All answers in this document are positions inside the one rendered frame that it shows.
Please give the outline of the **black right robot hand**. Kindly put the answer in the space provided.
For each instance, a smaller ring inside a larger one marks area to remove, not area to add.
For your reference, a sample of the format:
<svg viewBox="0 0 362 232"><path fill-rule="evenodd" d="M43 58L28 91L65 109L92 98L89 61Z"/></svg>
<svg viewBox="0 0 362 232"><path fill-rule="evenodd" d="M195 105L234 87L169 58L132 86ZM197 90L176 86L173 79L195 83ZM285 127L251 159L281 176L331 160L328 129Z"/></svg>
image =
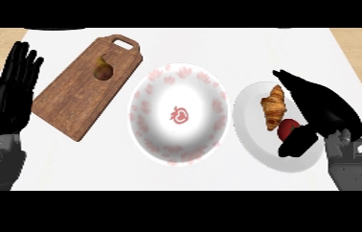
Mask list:
<svg viewBox="0 0 362 232"><path fill-rule="evenodd" d="M325 140L328 157L343 156L346 147L362 136L361 118L343 97L324 85L306 81L284 70L274 71L290 92L308 123L291 130L280 157L300 157L314 146L318 135Z"/></svg>

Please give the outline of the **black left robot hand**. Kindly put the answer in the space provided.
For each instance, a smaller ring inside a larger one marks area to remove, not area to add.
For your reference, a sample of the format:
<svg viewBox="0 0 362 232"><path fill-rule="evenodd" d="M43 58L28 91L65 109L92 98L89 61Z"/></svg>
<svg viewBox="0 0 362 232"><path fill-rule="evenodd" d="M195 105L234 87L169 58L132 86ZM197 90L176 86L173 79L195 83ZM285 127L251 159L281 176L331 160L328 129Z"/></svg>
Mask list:
<svg viewBox="0 0 362 232"><path fill-rule="evenodd" d="M0 135L18 134L30 121L34 87L45 59L18 41L0 74Z"/></svg>

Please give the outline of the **golden brown croissant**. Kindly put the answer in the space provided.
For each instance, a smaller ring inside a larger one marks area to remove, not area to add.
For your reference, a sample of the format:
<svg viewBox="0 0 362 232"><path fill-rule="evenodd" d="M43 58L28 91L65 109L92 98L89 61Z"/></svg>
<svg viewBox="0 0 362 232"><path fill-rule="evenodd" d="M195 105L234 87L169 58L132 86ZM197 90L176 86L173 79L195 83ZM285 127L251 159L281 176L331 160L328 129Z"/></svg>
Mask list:
<svg viewBox="0 0 362 232"><path fill-rule="evenodd" d="M269 96L260 100L260 105L265 112L266 127L272 131L280 126L287 111L284 92L280 85L272 88Z"/></svg>

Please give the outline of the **plain white plate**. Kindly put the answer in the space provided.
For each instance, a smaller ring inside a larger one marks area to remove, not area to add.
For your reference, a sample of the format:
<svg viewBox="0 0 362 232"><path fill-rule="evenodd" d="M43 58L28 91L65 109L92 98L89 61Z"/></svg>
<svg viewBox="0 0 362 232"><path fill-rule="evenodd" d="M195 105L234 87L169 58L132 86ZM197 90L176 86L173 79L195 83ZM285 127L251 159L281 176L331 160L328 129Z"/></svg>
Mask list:
<svg viewBox="0 0 362 232"><path fill-rule="evenodd" d="M241 91L234 104L234 127L244 148L257 161L274 170L300 173L316 164L324 154L324 141L322 137L318 137L318 141L300 157L280 157L278 130L268 130L260 104L277 85L277 81L260 81Z"/></svg>

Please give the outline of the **white bowl with pink print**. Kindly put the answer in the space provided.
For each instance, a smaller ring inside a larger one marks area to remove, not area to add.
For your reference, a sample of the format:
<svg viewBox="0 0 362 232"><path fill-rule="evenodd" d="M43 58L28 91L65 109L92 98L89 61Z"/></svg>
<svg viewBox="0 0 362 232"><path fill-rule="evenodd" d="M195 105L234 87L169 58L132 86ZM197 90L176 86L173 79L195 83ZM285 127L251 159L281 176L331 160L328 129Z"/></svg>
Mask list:
<svg viewBox="0 0 362 232"><path fill-rule="evenodd" d="M204 68L167 64L141 80L129 102L138 148L163 165L203 161L222 144L231 106L220 81Z"/></svg>

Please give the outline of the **red apple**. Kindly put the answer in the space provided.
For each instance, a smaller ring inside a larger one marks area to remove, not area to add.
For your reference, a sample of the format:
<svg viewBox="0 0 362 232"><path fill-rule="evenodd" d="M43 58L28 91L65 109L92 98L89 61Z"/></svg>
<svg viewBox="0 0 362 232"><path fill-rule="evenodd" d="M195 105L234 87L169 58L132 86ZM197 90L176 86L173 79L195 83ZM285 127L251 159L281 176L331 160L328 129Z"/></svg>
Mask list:
<svg viewBox="0 0 362 232"><path fill-rule="evenodd" d="M300 126L299 122L293 119L284 119L280 123L278 137L281 141L285 140L291 131Z"/></svg>

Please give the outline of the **brown wooden cutting board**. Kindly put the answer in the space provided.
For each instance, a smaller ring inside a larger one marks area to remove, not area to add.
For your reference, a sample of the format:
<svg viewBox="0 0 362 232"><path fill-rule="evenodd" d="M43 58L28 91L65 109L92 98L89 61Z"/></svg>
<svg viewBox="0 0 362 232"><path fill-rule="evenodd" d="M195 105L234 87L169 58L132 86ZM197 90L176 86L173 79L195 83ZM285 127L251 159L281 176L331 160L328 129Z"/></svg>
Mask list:
<svg viewBox="0 0 362 232"><path fill-rule="evenodd" d="M96 60L114 68L101 81ZM144 56L139 43L124 35L98 37L33 102L34 114L77 142L82 141Z"/></svg>

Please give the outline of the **brown pear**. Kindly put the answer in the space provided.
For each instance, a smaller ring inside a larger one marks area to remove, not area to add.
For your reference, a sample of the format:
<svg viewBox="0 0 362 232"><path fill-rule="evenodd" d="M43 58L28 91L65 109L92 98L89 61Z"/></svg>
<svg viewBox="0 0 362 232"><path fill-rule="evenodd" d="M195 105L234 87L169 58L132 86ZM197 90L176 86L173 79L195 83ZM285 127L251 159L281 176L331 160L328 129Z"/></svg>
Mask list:
<svg viewBox="0 0 362 232"><path fill-rule="evenodd" d="M93 77L99 81L107 81L114 75L114 67L105 61L102 57L96 60L96 68L93 70Z"/></svg>

